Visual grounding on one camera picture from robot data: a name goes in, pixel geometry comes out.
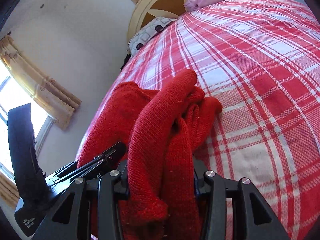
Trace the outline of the beige curtain left window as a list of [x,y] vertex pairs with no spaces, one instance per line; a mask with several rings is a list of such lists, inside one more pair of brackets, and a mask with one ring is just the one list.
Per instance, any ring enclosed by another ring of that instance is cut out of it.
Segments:
[[61,129],[68,128],[81,100],[33,64],[6,35],[1,39],[1,61],[15,81]]

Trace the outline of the white pillow with black dots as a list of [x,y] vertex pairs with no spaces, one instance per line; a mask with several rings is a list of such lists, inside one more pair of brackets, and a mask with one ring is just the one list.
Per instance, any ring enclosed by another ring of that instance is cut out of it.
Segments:
[[128,42],[127,50],[131,56],[136,55],[151,39],[160,34],[176,19],[157,17],[139,30]]

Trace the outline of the cream wooden headboard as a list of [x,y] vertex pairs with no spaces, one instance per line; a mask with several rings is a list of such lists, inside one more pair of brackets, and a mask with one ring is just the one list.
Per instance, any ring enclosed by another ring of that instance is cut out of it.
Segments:
[[185,13],[187,0],[139,0],[131,16],[127,39],[130,40],[138,31],[157,17],[177,19]]

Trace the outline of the black object beside pillow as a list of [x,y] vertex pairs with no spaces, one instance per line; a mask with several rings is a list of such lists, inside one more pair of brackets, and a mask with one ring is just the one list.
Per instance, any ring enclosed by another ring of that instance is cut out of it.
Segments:
[[131,54],[127,54],[126,57],[125,57],[125,59],[124,59],[124,63],[123,63],[123,65],[122,65],[121,68],[120,68],[120,71],[122,71],[122,70],[124,69],[124,67],[126,66],[126,64],[129,62],[130,58],[131,58]]

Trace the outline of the red knitted sweater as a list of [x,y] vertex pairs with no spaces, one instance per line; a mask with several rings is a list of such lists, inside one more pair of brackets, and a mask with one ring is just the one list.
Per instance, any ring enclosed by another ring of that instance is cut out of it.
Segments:
[[119,84],[80,150],[83,166],[117,142],[127,145],[130,196],[119,202],[125,239],[199,239],[193,154],[203,145],[221,103],[184,69],[160,90]]

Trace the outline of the red white plaid bedspread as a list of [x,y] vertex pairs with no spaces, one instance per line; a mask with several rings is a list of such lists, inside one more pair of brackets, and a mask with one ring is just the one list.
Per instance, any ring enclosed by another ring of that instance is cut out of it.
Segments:
[[193,164],[250,179],[289,239],[304,239],[319,217],[319,23],[312,12],[292,0],[225,0],[185,13],[126,64],[78,157],[119,84],[160,90],[184,69],[222,106]]

